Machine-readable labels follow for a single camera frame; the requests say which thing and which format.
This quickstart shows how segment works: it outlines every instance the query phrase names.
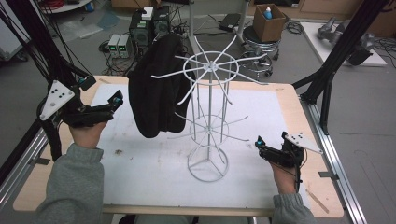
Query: electronic equipment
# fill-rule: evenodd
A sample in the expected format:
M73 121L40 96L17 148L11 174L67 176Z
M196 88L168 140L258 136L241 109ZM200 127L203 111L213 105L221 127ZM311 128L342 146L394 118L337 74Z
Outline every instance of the electronic equipment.
M170 33L169 6L154 9L152 18L155 35L167 35Z
M136 11L132 16L129 33L132 41L136 42L138 47L150 46L154 36L151 21L143 21L139 11Z
M143 21L151 21L154 7L144 7L144 12L142 13Z
M254 0L255 5L259 4L274 4L280 7L297 7L300 0Z
M227 14L227 16L225 16L225 18L219 24L219 29L232 32L233 28L238 24L240 18L241 15L237 13Z
M120 40L121 35L112 35L110 40L108 41L108 49L110 50L110 55L113 58L119 58L120 53L118 49L118 44Z
M133 54L131 37L129 35L121 35L117 45L121 58L129 58Z

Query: gray floor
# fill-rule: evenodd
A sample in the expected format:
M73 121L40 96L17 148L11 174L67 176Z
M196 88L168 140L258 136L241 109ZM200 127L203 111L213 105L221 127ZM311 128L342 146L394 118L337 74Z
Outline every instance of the gray floor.
M87 14L83 10L58 15L60 23L80 21L82 24L97 24L102 18L110 18L108 28L88 39L74 39L67 45L93 74L103 74L106 58L98 47L112 34L128 31L128 20L117 20L108 13L107 7L98 8ZM196 19L198 24L213 28L216 24L209 17ZM222 50L233 35L198 35L205 50ZM238 57L243 51L239 43L234 43L228 51ZM385 67L342 66L333 81L332 101L329 115L329 132L337 149L346 174L359 200L368 223L396 223L396 70L388 58ZM304 35L293 35L284 31L280 45L280 56L274 62L274 74L261 77L262 81L293 83L320 68L320 61L311 49ZM250 77L254 74L246 71ZM12 149L18 144L35 118L35 108L43 98L46 83L32 61L9 62L0 68L0 87L5 96L0 98L2 116L0 119L1 157L4 162ZM303 93L306 87L297 92ZM16 212L12 209L13 197L8 200L0 213L0 223L27 223L31 213ZM111 216L105 216L110 223ZM263 218L259 223L267 223ZM337 219L319 218L318 223L351 223L347 216Z

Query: wooden table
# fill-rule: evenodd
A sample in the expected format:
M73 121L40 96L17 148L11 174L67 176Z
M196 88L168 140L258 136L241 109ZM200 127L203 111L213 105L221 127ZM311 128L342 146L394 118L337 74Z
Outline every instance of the wooden table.
M82 101L90 105L97 88L101 84L126 84L126 77L96 77L97 83L88 91L82 93ZM294 88L289 84L257 85L251 82L232 82L232 89L272 91L275 92L287 125L288 133L304 133L312 141L314 135L305 117L300 101ZM63 142L63 152L70 144L71 135L66 125L62 125L60 134ZM302 169L306 194L315 217L341 217L344 214L338 195L330 178L321 178L318 172L326 172L327 168L321 155L308 151L308 161ZM47 147L42 158L50 159L50 148ZM14 202L14 209L18 211L34 211L45 199L45 188L53 162L48 165L37 164L25 182L20 194ZM269 217L272 209L222 209L222 208L193 208L193 207L163 207L163 206L127 206L105 204L105 213L115 214L195 214L219 216L248 216Z

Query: white wire rack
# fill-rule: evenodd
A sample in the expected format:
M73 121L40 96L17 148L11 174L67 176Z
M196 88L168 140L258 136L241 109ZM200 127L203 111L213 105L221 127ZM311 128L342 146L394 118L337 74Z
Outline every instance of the white wire rack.
M188 157L188 167L195 178L205 182L217 181L227 174L229 160L225 150L220 147L227 139L232 138L239 141L248 141L248 139L241 139L229 135L230 126L233 123L242 121L248 117L245 116L238 120L226 121L227 104L233 105L233 102L229 97L230 82L236 77L243 77L257 84L268 84L259 82L239 73L239 62L258 60L264 57L265 54L258 57L235 59L232 55L226 53L226 51L233 44L236 38L237 36L235 36L230 44L220 52L204 51L195 37L195 42L201 52L192 55L190 58L176 56L177 58L185 61L182 70L162 76L152 76L153 78L164 78L184 74L184 76L191 82L189 91L186 93L184 98L177 103L178 105L181 105L189 96L191 96L192 119L178 115L191 123L190 133L176 138L190 136L192 141L198 145L192 150ZM203 62L198 61L198 58L202 58L202 56ZM193 68L186 69L188 63L191 63L191 66L193 64L195 66ZM189 72L194 72L195 79L188 76ZM226 78L220 80L219 73L226 73ZM207 86L208 99L200 98L200 85ZM217 99L213 99L213 88L215 86L219 87L222 91L222 97L220 99L218 99L219 97L217 97ZM195 92L197 95L196 103L194 102L193 95ZM206 112L202 107L203 100L207 100ZM221 110L217 113L215 113L212 108L212 104L215 100L221 101L222 103Z

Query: black metal pole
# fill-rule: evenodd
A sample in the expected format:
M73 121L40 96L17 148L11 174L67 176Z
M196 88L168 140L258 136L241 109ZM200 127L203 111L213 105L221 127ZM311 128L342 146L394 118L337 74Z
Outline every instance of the black metal pole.
M323 91L323 103L320 111L320 126L328 134L327 121L330 108L330 96L332 92L332 80L343 64L347 56L353 52L361 37L375 20L387 0L365 0L361 3L359 10L352 18L348 27L335 44L329 57L319 70L309 77L293 83L295 89L311 82L308 90L301 95L301 99L314 105Z

